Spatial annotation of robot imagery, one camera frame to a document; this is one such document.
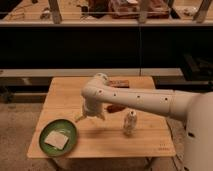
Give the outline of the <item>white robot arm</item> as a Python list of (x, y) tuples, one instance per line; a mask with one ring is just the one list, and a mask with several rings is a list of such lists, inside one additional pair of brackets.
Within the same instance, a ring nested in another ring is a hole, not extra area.
[(102, 104), (116, 104), (169, 117), (186, 124), (181, 171), (213, 171), (213, 91), (115, 88), (95, 74), (81, 89), (84, 116), (98, 116)]

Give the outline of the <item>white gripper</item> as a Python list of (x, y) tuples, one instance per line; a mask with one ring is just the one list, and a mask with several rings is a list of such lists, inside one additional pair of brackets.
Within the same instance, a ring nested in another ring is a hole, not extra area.
[(98, 118), (102, 119), (103, 121), (106, 120), (104, 114), (102, 114), (102, 103), (101, 102), (86, 99), (82, 105), (82, 112), (83, 112), (83, 115), (76, 116), (76, 118), (75, 118), (76, 123), (85, 119), (86, 116), (98, 117)]

